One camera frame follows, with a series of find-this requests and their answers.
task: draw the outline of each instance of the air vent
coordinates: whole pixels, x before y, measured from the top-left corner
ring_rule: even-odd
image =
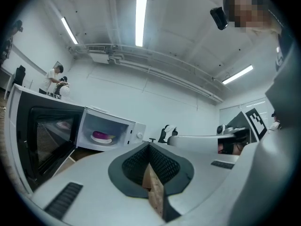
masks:
[[[45,208],[45,212],[61,220],[78,196],[82,187],[82,185],[76,183],[69,183]]]
[[[219,167],[219,168],[225,168],[225,169],[232,169],[234,167],[233,163],[228,163],[224,161],[213,161],[211,165]]]
[[[99,52],[91,52],[89,53],[89,55],[91,56],[91,58],[93,59],[94,62],[97,63],[102,63],[102,64],[109,64],[109,55]]]
[[[89,51],[93,52],[105,52],[105,47],[104,46],[88,46]]]

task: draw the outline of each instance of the microwave window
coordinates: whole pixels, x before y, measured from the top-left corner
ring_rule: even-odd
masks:
[[[39,165],[49,159],[54,152],[69,142],[73,118],[37,121],[37,153]]]

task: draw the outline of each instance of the black chair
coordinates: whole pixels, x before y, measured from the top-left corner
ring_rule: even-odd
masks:
[[[22,86],[24,77],[25,77],[25,68],[22,65],[20,65],[20,67],[16,69],[13,85],[17,84]]]
[[[165,128],[163,128],[163,129],[161,130],[161,135],[160,135],[160,138],[159,138],[159,140],[158,140],[158,142],[160,142],[160,143],[166,143],[166,144],[168,144],[168,142],[165,142],[165,141],[164,141],[164,139],[165,139],[165,137],[166,137],[165,129],[166,129],[167,126],[169,126],[169,125],[166,125]],[[177,135],[178,135],[178,132],[176,131],[176,128],[175,128],[175,129],[173,130],[173,132],[172,132],[172,136],[177,136]]]

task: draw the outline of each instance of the white shirt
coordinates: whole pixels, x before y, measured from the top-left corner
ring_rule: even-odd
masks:
[[[281,127],[279,128],[279,125],[280,125],[280,122],[274,121],[273,124],[271,125],[271,127],[269,128],[269,130],[275,131],[277,129],[280,129]]]
[[[55,77],[56,77],[55,70],[54,69],[49,70],[48,73],[45,75],[43,84],[41,85],[40,89],[47,92],[52,82],[51,79],[55,79]]]

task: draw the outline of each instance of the white plate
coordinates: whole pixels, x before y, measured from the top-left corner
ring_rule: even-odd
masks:
[[[98,138],[95,138],[93,135],[91,135],[91,139],[96,142],[103,143],[103,144],[109,144],[112,142],[112,139],[98,139]]]
[[[67,122],[61,121],[61,122],[58,122],[56,125],[58,128],[65,129],[65,130],[71,130],[71,125]]]

